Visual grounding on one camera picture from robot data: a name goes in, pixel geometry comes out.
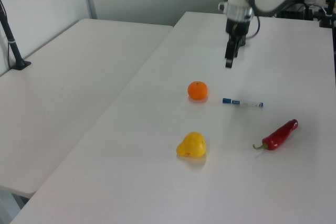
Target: whiteboard marker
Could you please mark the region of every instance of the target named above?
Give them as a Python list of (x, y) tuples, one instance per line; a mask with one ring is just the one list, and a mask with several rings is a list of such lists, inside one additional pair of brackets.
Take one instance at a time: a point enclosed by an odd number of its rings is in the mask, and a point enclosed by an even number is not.
[(247, 101), (240, 101), (240, 100), (232, 100), (229, 98), (223, 98), (223, 103), (231, 103), (234, 105), (240, 105), (240, 106), (249, 106), (249, 107), (264, 107), (263, 102), (247, 102)]

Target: black stand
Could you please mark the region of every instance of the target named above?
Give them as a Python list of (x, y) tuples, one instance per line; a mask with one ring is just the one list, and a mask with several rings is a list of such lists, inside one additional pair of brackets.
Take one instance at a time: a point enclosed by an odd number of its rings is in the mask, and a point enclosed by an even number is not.
[(7, 16), (5, 14), (5, 10), (3, 9), (1, 4), (0, 4), (0, 22), (1, 22), (2, 27), (4, 28), (5, 34), (7, 36), (8, 43), (11, 46), (12, 52), (13, 52), (15, 60), (16, 60), (15, 66), (13, 66), (12, 68), (16, 69), (16, 70), (22, 70), (22, 69), (26, 68), (31, 63), (29, 61), (25, 61), (25, 60), (22, 59), (20, 51), (19, 51), (19, 49), (16, 45), (14, 36), (12, 34), (12, 31), (9, 27)]
[(320, 27), (333, 28), (333, 23), (336, 20), (336, 14), (333, 13), (336, 0), (329, 0), (327, 13), (323, 10), (314, 13), (314, 17), (320, 20)]

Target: red chili pepper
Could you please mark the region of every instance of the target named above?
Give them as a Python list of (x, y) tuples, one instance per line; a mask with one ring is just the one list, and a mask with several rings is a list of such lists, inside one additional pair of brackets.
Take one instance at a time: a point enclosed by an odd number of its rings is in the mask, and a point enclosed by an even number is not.
[(299, 126), (298, 121), (293, 119), (286, 123), (284, 126), (281, 126), (279, 129), (274, 131), (268, 137), (263, 139), (263, 145), (256, 147), (253, 145), (253, 148), (256, 150), (268, 149), (270, 151), (278, 148), (289, 136), (289, 134)]

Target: orange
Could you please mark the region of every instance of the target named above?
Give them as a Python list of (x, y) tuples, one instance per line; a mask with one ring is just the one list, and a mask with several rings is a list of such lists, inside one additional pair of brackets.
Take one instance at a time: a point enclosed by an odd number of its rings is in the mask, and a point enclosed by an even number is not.
[(208, 87), (204, 82), (194, 81), (188, 87), (188, 94), (194, 100), (202, 100), (208, 95)]

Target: table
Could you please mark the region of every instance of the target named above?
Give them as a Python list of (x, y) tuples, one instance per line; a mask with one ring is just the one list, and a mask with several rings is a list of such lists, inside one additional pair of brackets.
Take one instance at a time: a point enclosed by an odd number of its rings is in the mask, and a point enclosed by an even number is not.
[(84, 19), (0, 78), (0, 189), (30, 198), (172, 27)]
[[(225, 69), (225, 24), (224, 15), (186, 13), (13, 224), (331, 223), (331, 30), (262, 18)], [(195, 80), (208, 85), (206, 102), (188, 99)], [(279, 149), (252, 148), (293, 118), (300, 126)], [(201, 159), (176, 156), (191, 131), (207, 141)]]

